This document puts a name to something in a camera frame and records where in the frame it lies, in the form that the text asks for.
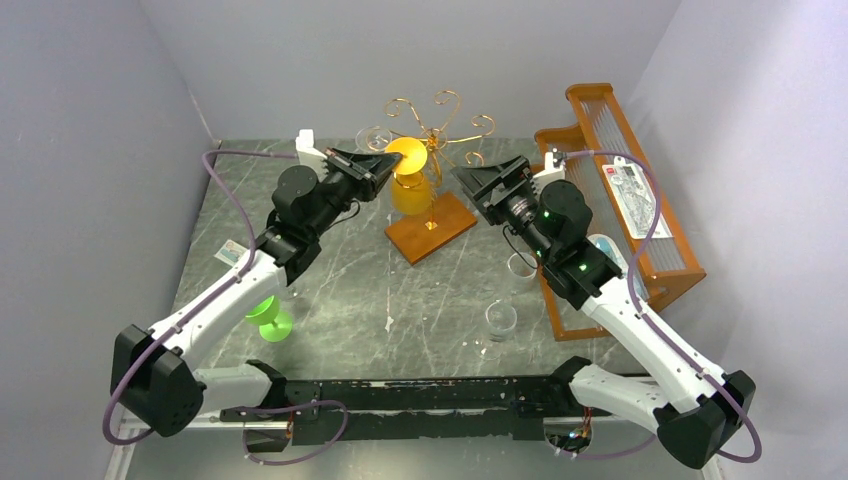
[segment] label sticker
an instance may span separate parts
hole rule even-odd
[[[642,169],[636,165],[604,165],[604,175],[610,185],[615,203],[624,217],[624,223],[631,238],[643,239],[648,234],[651,220],[654,219],[654,192],[648,186]],[[671,238],[671,231],[660,216],[660,223],[653,238]]]
[[[215,258],[231,267],[234,267],[246,251],[247,248],[242,247],[241,245],[232,240],[227,240],[224,245],[222,245],[221,248],[218,249],[218,252],[215,253]]]

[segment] clear plastic cup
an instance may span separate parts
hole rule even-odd
[[[536,281],[536,269],[539,264],[536,258],[529,253],[513,253],[506,261],[508,271],[507,293],[518,295],[530,291]]]
[[[504,342],[512,338],[518,314],[506,300],[497,300],[486,308],[480,334],[474,341],[477,355],[484,360],[495,360],[505,348]]]

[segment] wooden base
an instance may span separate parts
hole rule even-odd
[[[430,212],[403,217],[386,228],[386,236],[410,265],[415,265],[462,232],[477,225],[474,216],[456,196],[447,192],[436,198],[436,227],[427,228]]]

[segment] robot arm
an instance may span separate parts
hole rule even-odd
[[[554,293],[609,330],[658,387],[610,374],[580,358],[566,362],[554,378],[568,385],[580,404],[642,425],[679,461],[701,468],[742,425],[708,380],[717,379],[744,411],[753,398],[753,381],[742,371],[726,374],[645,302],[641,312],[636,309],[621,269],[586,239],[592,211],[575,185],[546,181],[537,200],[524,157],[489,167],[456,167],[452,173],[489,224],[508,224],[535,251]],[[672,344],[697,358],[702,370],[696,371]]]
[[[327,149],[319,174],[297,165],[279,177],[274,210],[256,240],[252,268],[239,277],[245,256],[188,305],[148,331],[130,325],[115,340],[112,391],[136,359],[160,339],[185,312],[203,305],[184,328],[159,346],[141,365],[120,403],[162,436],[181,431],[198,414],[235,406],[276,402],[275,387],[285,378],[248,363],[236,368],[198,370],[210,349],[264,299],[295,281],[321,251],[320,236],[354,201],[374,200],[390,178],[400,154],[359,155]],[[235,282],[220,295],[210,294]]]

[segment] white plastic part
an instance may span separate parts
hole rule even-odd
[[[709,369],[715,378],[721,378],[724,370],[686,343],[647,302],[642,302],[642,309],[699,365]],[[715,393],[706,380],[698,377],[700,372],[694,371],[637,315],[636,308],[630,302],[625,279],[614,278],[605,283],[601,287],[601,295],[597,298],[590,296],[580,311],[609,330],[624,345],[656,380],[668,401],[680,413],[697,408],[700,395],[711,397]]]
[[[247,263],[247,259],[248,255],[244,255],[234,268],[230,269],[188,305],[171,314],[168,318],[154,323],[152,337],[159,338],[186,312],[241,270],[242,266]],[[181,358],[194,371],[209,354],[212,347],[230,333],[244,319],[245,315],[266,298],[278,294],[285,286],[286,270],[274,265],[274,258],[270,255],[257,251],[253,260],[253,268],[241,281],[230,286],[195,315],[180,333],[175,334],[165,342],[165,348],[179,347],[182,349]]]
[[[247,364],[195,370],[194,378],[206,385],[198,415],[233,407],[255,407],[271,389],[268,375]]]
[[[668,403],[660,387],[607,372],[597,365],[583,367],[568,384],[581,405],[600,408],[657,433],[654,409]]]
[[[301,130],[294,140],[294,147],[297,150],[297,159],[300,164],[314,170],[318,175],[319,182],[324,180],[324,177],[327,176],[324,167],[327,156],[315,148],[315,133],[311,129]]]
[[[536,195],[541,195],[542,190],[556,180],[565,180],[565,162],[559,168],[554,167],[554,154],[547,152],[545,153],[545,169],[533,175],[533,183],[536,184]]]

